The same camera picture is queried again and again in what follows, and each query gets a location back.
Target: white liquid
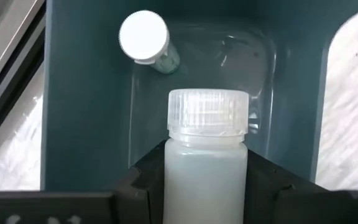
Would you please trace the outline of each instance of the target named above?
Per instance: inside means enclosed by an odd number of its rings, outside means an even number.
[[[165,144],[164,224],[243,224],[243,143]]]

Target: dark teal container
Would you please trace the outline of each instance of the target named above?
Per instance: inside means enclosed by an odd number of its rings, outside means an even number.
[[[181,58],[162,75],[119,46],[121,22],[148,9]],[[42,185],[111,189],[168,137],[168,92],[251,95],[247,146],[314,180],[328,48],[358,12],[351,0],[51,0],[47,3]]]

